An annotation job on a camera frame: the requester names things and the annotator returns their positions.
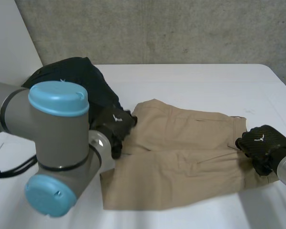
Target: beige shorts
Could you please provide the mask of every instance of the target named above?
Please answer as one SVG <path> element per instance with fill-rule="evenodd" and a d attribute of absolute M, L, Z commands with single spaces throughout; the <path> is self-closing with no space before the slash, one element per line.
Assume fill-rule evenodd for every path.
<path fill-rule="evenodd" d="M 104 209 L 161 210 L 277 181 L 259 176 L 235 140 L 246 119 L 179 109 L 158 100 L 136 106 L 138 124 L 116 168 L 101 174 Z"/>

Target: black glove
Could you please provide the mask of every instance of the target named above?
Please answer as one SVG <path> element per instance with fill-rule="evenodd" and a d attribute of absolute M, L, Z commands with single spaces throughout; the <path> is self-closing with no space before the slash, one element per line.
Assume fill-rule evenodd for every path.
<path fill-rule="evenodd" d="M 278 158 L 281 152 L 286 151 L 286 137 L 273 127 L 263 125 L 243 133 L 235 145 L 252 159 L 259 175 L 267 176 L 274 169 L 273 158 Z"/>
<path fill-rule="evenodd" d="M 130 111 L 107 107 L 92 123 L 91 129 L 103 133 L 109 140 L 112 148 L 112 158 L 121 156 L 122 141 L 137 124 L 137 117 L 132 116 Z"/>

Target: white table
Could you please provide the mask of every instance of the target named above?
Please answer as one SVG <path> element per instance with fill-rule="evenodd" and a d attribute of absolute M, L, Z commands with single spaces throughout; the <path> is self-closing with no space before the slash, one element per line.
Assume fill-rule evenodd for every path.
<path fill-rule="evenodd" d="M 99 65 L 124 108 L 156 98 L 185 108 L 244 116 L 247 128 L 272 125 L 286 136 L 286 86 L 259 64 Z M 35 154 L 34 143 L 0 134 L 0 169 Z M 96 176 L 64 217 L 35 212 L 23 188 L 37 171 L 0 181 L 0 229 L 286 229 L 286 187 L 264 188 L 166 211 L 105 211 Z"/>

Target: white wall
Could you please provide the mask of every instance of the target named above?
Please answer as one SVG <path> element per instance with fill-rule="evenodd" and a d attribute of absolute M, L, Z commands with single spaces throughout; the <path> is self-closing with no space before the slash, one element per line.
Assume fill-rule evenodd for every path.
<path fill-rule="evenodd" d="M 14 0 L 0 0 L 0 81 L 20 85 L 42 67 Z"/>

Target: gray concrete wall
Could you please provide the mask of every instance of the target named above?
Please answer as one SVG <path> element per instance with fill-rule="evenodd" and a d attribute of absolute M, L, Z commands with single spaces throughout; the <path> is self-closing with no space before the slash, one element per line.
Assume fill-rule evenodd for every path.
<path fill-rule="evenodd" d="M 261 63 L 286 84 L 286 0 L 16 3 L 43 64 Z"/>

